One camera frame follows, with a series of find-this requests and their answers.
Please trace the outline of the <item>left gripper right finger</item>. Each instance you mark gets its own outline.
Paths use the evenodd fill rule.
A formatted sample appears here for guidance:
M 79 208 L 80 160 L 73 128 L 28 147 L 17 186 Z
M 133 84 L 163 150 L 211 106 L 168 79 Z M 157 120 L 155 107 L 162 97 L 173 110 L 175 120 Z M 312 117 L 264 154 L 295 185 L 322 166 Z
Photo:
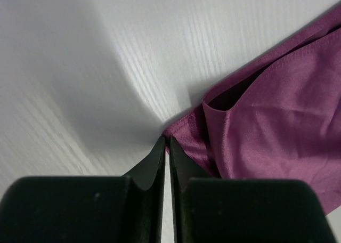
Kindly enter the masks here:
M 298 180 L 212 177 L 169 140 L 176 242 L 335 242 L 313 190 Z

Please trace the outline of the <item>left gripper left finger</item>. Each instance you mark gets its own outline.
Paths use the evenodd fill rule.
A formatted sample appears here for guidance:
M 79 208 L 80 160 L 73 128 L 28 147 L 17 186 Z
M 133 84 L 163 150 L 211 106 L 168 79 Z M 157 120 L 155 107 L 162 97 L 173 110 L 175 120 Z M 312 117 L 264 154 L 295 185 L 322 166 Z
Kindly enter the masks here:
M 1 242 L 160 242 L 166 140 L 122 176 L 27 176 L 1 200 Z

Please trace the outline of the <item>purple satin napkin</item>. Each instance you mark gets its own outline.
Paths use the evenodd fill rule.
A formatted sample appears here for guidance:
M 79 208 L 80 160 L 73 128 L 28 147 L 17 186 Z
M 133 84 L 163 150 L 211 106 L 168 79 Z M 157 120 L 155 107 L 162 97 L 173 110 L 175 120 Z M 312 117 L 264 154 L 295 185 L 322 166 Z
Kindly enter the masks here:
M 225 179 L 297 179 L 340 206 L 340 7 L 234 72 L 164 131 Z

